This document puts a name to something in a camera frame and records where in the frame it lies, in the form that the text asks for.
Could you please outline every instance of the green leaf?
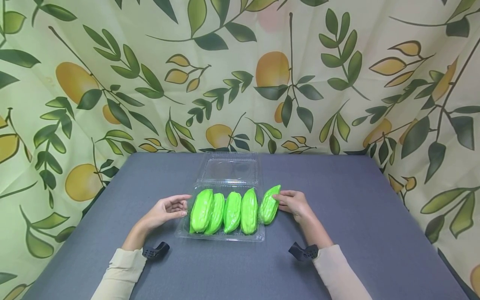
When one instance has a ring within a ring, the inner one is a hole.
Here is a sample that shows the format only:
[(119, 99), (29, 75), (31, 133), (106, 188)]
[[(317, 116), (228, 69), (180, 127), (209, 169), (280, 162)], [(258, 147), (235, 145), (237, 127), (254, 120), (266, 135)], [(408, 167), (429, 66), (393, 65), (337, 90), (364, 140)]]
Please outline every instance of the green leaf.
[(112, 115), (125, 127), (132, 129), (132, 124), (125, 111), (121, 108), (120, 104), (116, 103), (112, 99), (107, 99), (108, 108), (112, 112)]
[(172, 146), (176, 147), (178, 146), (178, 141), (175, 135), (173, 134), (172, 127), (170, 126), (170, 121), (167, 122), (165, 125), (165, 133), (167, 134), (168, 141)]
[(14, 11), (4, 12), (3, 32), (8, 35), (16, 34), (22, 29), (25, 18), (26, 17), (19, 12), (14, 12)]
[(255, 33), (245, 25), (238, 23), (228, 22), (225, 28), (230, 32), (233, 37), (239, 42), (252, 42), (257, 41)]
[(55, 179), (53, 173), (49, 170), (41, 170), (40, 177), (42, 178), (43, 183), (47, 185), (51, 190), (54, 190), (57, 186), (57, 180)]
[(192, 31), (191, 37), (205, 22), (207, 17), (207, 5), (205, 0), (190, 0), (188, 2), (188, 20)]
[(465, 188), (455, 188), (434, 196), (420, 210), (421, 214), (429, 215), (438, 212), (445, 206), (449, 205), (453, 200), (460, 196), (463, 192), (468, 191)]
[(15, 278), (17, 278), (17, 275), (0, 272), (0, 285)]
[(343, 91), (349, 87), (348, 82), (341, 78), (330, 78), (327, 80), (328, 84), (337, 91)]
[(37, 229), (52, 229), (63, 224), (69, 218), (69, 216), (62, 216), (57, 213), (53, 213), (43, 220), (32, 223), (32, 227)]
[(137, 78), (138, 77), (138, 74), (128, 70), (128, 69), (125, 69), (123, 67), (119, 67), (119, 66), (110, 66), (112, 67), (112, 69), (117, 72), (118, 75), (122, 76), (122, 77), (125, 77), (127, 79), (134, 79), (134, 78)]
[(15, 77), (0, 71), (0, 89), (3, 89), (7, 85), (15, 83), (17, 81), (18, 79), (16, 79)]
[(331, 38), (327, 37), (324, 34), (320, 33), (318, 35), (318, 38), (320, 39), (320, 42), (322, 43), (322, 45), (326, 48), (335, 49), (338, 47), (338, 43), (336, 41), (332, 40)]
[(425, 141), (430, 130), (430, 119), (428, 116), (420, 119), (412, 126), (410, 131), (405, 136), (402, 147), (402, 158), (409, 156), (412, 152), (417, 150)]
[(220, 19), (220, 26), (223, 26), (227, 18), (230, 0), (211, 0), (211, 3)]
[(172, 4), (170, 0), (153, 0), (155, 4), (175, 23), (178, 24), (177, 17), (175, 17), (175, 12), (173, 11)]
[(435, 172), (440, 168), (442, 165), (444, 158), (445, 158), (445, 145), (439, 142), (433, 142), (428, 147), (428, 159), (430, 164), (427, 170), (427, 177), (425, 178), (425, 184), (432, 178)]
[(288, 126), (290, 122), (290, 117), (292, 116), (293, 109), (293, 99), (290, 95), (287, 95), (282, 106), (282, 122), (285, 127)]
[(362, 124), (367, 118), (368, 118), (368, 116), (365, 116), (365, 117), (360, 117), (360, 118), (358, 118), (358, 119), (353, 120), (352, 126), (359, 126), (359, 125)]
[(312, 132), (312, 127), (313, 127), (313, 114), (308, 108), (302, 108), (300, 106), (297, 106), (297, 115), (302, 120), (303, 124), (308, 129), (308, 132)]
[(322, 59), (324, 65), (328, 68), (338, 68), (343, 64), (338, 57), (332, 54), (322, 53), (320, 58)]
[(255, 87), (255, 90), (264, 98), (268, 100), (278, 100), (287, 90), (288, 86), (285, 84), (279, 86), (262, 86)]
[(105, 139), (105, 140), (107, 141), (108, 145), (112, 149), (113, 153), (115, 153), (117, 155), (123, 155), (120, 148), (118, 148), (118, 146), (115, 145), (115, 143), (111, 139)]
[(105, 136), (111, 136), (111, 137), (118, 137), (118, 138), (121, 138), (121, 139), (126, 139), (126, 140), (130, 140), (130, 141), (133, 141), (133, 137), (131, 135), (129, 135), (128, 133), (126, 133), (125, 131), (122, 131), (122, 130), (110, 130), (108, 131)]
[(472, 105), (472, 106), (464, 106), (462, 108), (455, 108), (453, 112), (459, 114), (474, 114), (480, 112), (480, 106)]
[(110, 46), (108, 45), (107, 41), (99, 35), (95, 30), (92, 28), (84, 25), (84, 30), (87, 32), (88, 36), (97, 44), (99, 44), (102, 47), (105, 47), (107, 49), (110, 49)]
[(333, 10), (331, 10), (331, 9), (327, 10), (327, 14), (326, 14), (326, 17), (325, 17), (325, 23), (327, 25), (328, 31), (331, 34), (335, 35), (335, 37), (336, 37), (336, 35), (338, 33), (338, 19), (336, 18), (336, 15), (333, 12)]
[(60, 231), (59, 234), (55, 237), (55, 242), (57, 243), (63, 243), (65, 242), (68, 237), (72, 234), (72, 232), (75, 230), (75, 226), (70, 226), (65, 228), (64, 230)]
[(352, 58), (350, 59), (350, 62), (348, 63), (348, 83), (350, 85), (353, 85), (360, 74), (361, 70), (361, 61), (362, 61), (362, 55), (359, 51), (355, 51), (353, 54)]
[(265, 136), (264, 136), (264, 131), (260, 127), (260, 125), (257, 125), (256, 131), (255, 131), (255, 141), (260, 144), (260, 146), (263, 147), (264, 141), (265, 141)]
[(80, 103), (77, 106), (77, 109), (90, 110), (95, 107), (100, 98), (102, 97), (102, 91), (99, 89), (91, 89), (83, 94), (80, 99)]
[(314, 77), (315, 77), (315, 75), (303, 76), (302, 78), (300, 78), (298, 80), (297, 84), (305, 84), (305, 83), (309, 82), (310, 80), (312, 80)]
[(475, 150), (473, 137), (473, 118), (468, 116), (454, 117), (450, 119), (456, 133), (458, 142), (470, 150)]
[(455, 215), (450, 224), (450, 231), (456, 239), (460, 233), (468, 230), (473, 226), (473, 210), (475, 208), (475, 192), (470, 192), (465, 196), (465, 201)]
[(274, 140), (269, 140), (268, 141), (268, 152), (270, 154), (274, 154), (276, 151), (276, 142)]
[(40, 63), (40, 61), (33, 55), (15, 49), (0, 49), (0, 60), (4, 60), (24, 68), (31, 68)]
[(322, 127), (322, 130), (320, 131), (320, 142), (323, 143), (327, 139), (328, 133), (330, 132), (330, 127), (332, 126), (332, 122), (335, 118), (336, 114), (334, 114), (330, 119), (328, 119), (327, 123)]
[(468, 37), (470, 33), (470, 23), (466, 17), (463, 17), (456, 22), (448, 23), (445, 32), (447, 36)]
[(155, 127), (153, 126), (153, 124), (150, 122), (149, 119), (147, 119), (146, 117), (144, 117), (143, 115), (137, 112), (134, 112), (134, 111), (128, 111), (128, 112), (135, 120), (139, 121), (141, 124), (145, 125), (148, 129), (150, 129), (151, 131), (155, 132), (156, 135), (158, 135), (158, 132), (156, 131)]
[(44, 120), (60, 120), (67, 113), (66, 109), (56, 109), (40, 116)]
[(175, 127), (181, 134), (193, 140), (192, 133), (187, 127), (184, 127), (173, 120), (171, 120), (170, 122), (172, 123), (173, 127)]
[(27, 249), (33, 257), (47, 258), (53, 255), (54, 249), (49, 243), (34, 236), (29, 229), (26, 235)]
[(298, 87), (298, 90), (310, 100), (320, 100), (324, 98), (311, 84), (304, 84)]
[(273, 127), (272, 125), (270, 125), (268, 123), (262, 123), (262, 122), (260, 122), (258, 124), (264, 126), (274, 138), (276, 138), (276, 139), (281, 139), (282, 138), (282, 133), (280, 132), (280, 130)]
[(332, 154), (334, 155), (340, 154), (340, 144), (338, 143), (338, 140), (336, 139), (334, 134), (330, 136), (329, 142), (330, 142), (330, 151), (332, 151)]
[(435, 243), (438, 240), (440, 235), (440, 231), (445, 224), (445, 215), (439, 215), (433, 218), (430, 222), (428, 222), (427, 227), (425, 229), (425, 236), (428, 238), (430, 243)]
[(350, 134), (350, 126), (345, 122), (341, 114), (337, 114), (336, 128), (340, 133), (340, 136), (345, 142), (348, 142), (348, 135)]
[(180, 144), (182, 144), (182, 146), (184, 146), (185, 149), (187, 149), (189, 152), (197, 153), (197, 151), (195, 150), (195, 147), (189, 141), (182, 139), (181, 137), (179, 137), (179, 139), (180, 139)]
[(350, 32), (350, 35), (348, 36), (347, 41), (345, 42), (345, 46), (343, 47), (342, 55), (340, 56), (340, 59), (342, 60), (342, 62), (347, 61), (350, 55), (352, 55), (356, 44), (357, 44), (357, 31), (354, 29), (352, 30), (352, 32)]
[(73, 13), (55, 4), (45, 4), (40, 6), (40, 9), (62, 21), (70, 22), (77, 19)]
[(350, 14), (348, 12), (344, 13), (342, 16), (342, 24), (340, 26), (340, 34), (338, 35), (338, 43), (341, 44), (345, 37), (347, 36), (348, 30), (350, 29)]

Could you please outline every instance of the person's right hand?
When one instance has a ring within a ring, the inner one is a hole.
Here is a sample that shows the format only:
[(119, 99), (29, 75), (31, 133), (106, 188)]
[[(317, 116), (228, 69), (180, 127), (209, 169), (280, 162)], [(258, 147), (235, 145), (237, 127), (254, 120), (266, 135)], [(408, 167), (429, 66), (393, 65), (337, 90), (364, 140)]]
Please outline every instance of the person's right hand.
[(293, 214), (297, 223), (315, 217), (315, 213), (308, 205), (305, 194), (298, 191), (281, 191), (279, 195), (273, 195), (279, 201), (278, 209)]

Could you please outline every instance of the yellow lemon print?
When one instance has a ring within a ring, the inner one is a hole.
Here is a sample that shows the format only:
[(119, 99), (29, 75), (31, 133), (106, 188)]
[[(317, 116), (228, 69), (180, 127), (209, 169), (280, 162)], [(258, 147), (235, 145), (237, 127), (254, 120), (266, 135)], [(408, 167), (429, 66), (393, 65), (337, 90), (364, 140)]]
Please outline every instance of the yellow lemon print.
[(65, 181), (65, 191), (75, 201), (86, 201), (95, 197), (102, 182), (94, 165), (83, 164), (73, 168)]
[(72, 62), (62, 62), (55, 70), (62, 90), (76, 104), (80, 103), (86, 91), (98, 89), (95, 78), (81, 66)]
[(282, 122), (282, 109), (283, 109), (283, 103), (281, 102), (278, 107), (275, 110), (275, 122), (281, 123)]
[(14, 156), (19, 145), (18, 135), (13, 133), (0, 135), (0, 164)]
[(223, 124), (213, 125), (205, 132), (207, 141), (213, 148), (227, 147), (231, 135), (232, 129)]
[(255, 73), (257, 86), (279, 86), (288, 84), (290, 71), (288, 59), (282, 52), (274, 51), (264, 54), (257, 63)]
[(363, 140), (363, 147), (367, 147), (368, 144), (372, 143), (373, 141), (378, 140), (381, 142), (383, 140), (383, 134), (387, 134), (392, 130), (392, 123), (389, 120), (383, 119), (383, 121), (374, 129), (372, 130), (369, 135)]
[(115, 118), (110, 110), (110, 108), (108, 107), (108, 105), (104, 105), (103, 108), (102, 108), (102, 112), (103, 112), (103, 116), (105, 117), (105, 119), (111, 123), (111, 124), (115, 124), (115, 125), (118, 125), (120, 124), (120, 121), (117, 120), (117, 118)]

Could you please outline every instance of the table surface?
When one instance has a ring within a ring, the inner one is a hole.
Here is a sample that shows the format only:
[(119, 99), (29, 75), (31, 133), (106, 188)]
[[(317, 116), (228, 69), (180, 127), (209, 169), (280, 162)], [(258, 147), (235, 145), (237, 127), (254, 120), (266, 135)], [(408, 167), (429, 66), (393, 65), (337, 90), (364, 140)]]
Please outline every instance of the table surface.
[[(202, 155), (129, 157), (24, 300), (86, 300), (115, 249), (159, 198), (191, 192)], [(467, 297), (415, 220), (367, 156), (260, 155), (265, 187), (303, 191), (374, 300)], [(311, 263), (288, 253), (301, 231), (279, 212), (263, 242), (178, 238), (177, 221), (147, 245), (167, 257), (147, 263), (131, 299), (330, 299)]]

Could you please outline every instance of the yellow leaf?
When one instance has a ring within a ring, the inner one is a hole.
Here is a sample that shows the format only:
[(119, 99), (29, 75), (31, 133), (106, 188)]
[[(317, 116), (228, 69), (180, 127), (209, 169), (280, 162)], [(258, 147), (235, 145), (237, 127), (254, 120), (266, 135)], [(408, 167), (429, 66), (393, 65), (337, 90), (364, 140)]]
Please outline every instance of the yellow leaf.
[(378, 61), (372, 65), (370, 70), (381, 75), (390, 76), (397, 74), (406, 67), (407, 64), (405, 64), (403, 60), (397, 57), (387, 57), (386, 59), (382, 59), (381, 61)]
[(403, 189), (403, 184), (398, 182), (392, 175), (388, 174), (388, 181), (396, 193), (399, 193)]
[(175, 54), (174, 56), (170, 57), (166, 63), (173, 62), (181, 67), (188, 67), (190, 66), (190, 62), (188, 59), (181, 55), (181, 54)]
[(139, 148), (142, 148), (143, 150), (148, 151), (148, 152), (157, 152), (157, 151), (158, 151), (157, 148), (155, 148), (155, 147), (153, 147), (152, 145), (147, 144), (147, 143), (141, 144), (141, 145), (138, 146), (138, 147), (139, 147)]
[(197, 89), (200, 84), (200, 78), (192, 79), (187, 85), (187, 93)]
[(179, 69), (172, 69), (165, 76), (165, 81), (173, 84), (184, 84), (187, 79), (188, 74)]
[(162, 144), (160, 143), (160, 141), (157, 140), (157, 139), (154, 139), (153, 137), (151, 137), (151, 138), (149, 138), (149, 139), (146, 139), (146, 140), (149, 141), (149, 142), (151, 142), (151, 143), (154, 144), (154, 145), (157, 145), (158, 147), (161, 147), (161, 146), (162, 146)]
[(437, 101), (438, 99), (440, 99), (448, 91), (450, 82), (452, 81), (452, 78), (455, 75), (457, 60), (458, 58), (456, 58), (455, 61), (447, 67), (447, 72), (445, 73), (445, 75), (443, 75), (443, 77), (438, 82), (437, 86), (434, 88), (432, 92), (432, 98), (434, 101)]
[(300, 144), (305, 144), (307, 142), (307, 139), (304, 136), (292, 136), (294, 139), (296, 139)]
[(410, 71), (410, 72), (400, 74), (399, 76), (395, 77), (392, 81), (385, 84), (385, 87), (396, 86), (396, 85), (404, 83), (405, 81), (407, 81), (413, 75), (414, 72), (415, 71)]
[(295, 142), (292, 142), (292, 141), (286, 141), (285, 143), (282, 144), (282, 147), (284, 147), (284, 148), (286, 148), (290, 151), (297, 150), (299, 148), (299, 146)]
[(419, 41), (408, 41), (389, 48), (389, 50), (392, 49), (398, 50), (407, 56), (417, 56), (420, 54), (421, 44)]

